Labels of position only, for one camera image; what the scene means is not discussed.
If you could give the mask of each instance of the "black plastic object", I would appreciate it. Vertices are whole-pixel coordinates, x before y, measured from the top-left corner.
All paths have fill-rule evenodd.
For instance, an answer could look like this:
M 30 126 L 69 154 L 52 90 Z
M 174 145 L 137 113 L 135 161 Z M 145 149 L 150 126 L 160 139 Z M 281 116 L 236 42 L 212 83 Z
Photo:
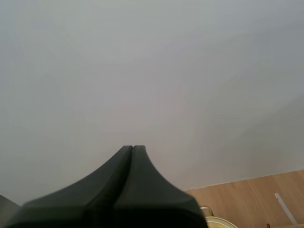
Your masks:
M 132 146 L 82 180 L 26 203 L 6 227 L 104 227 L 129 173 Z
M 155 169 L 145 146 L 135 146 L 123 191 L 114 205 L 118 227 L 207 228 L 196 200 Z
M 26 203 L 5 227 L 207 228 L 207 224 L 195 199 L 157 172 L 145 146 L 124 146 L 79 182 Z

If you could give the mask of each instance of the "white wall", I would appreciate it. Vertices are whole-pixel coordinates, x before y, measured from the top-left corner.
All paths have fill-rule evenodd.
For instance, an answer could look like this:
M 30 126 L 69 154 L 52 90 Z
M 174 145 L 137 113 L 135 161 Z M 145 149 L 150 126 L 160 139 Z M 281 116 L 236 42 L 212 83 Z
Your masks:
M 304 168 L 304 1 L 0 3 L 0 194 L 144 144 L 182 189 Z

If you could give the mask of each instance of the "gold object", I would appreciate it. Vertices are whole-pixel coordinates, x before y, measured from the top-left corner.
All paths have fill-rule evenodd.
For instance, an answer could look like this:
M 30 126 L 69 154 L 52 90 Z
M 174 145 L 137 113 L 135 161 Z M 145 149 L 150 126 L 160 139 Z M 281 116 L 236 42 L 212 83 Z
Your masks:
M 200 207 L 201 210 L 207 210 L 211 216 L 206 216 L 206 222 L 209 228 L 237 228 L 231 222 L 224 220 L 223 218 L 215 217 L 210 207 Z

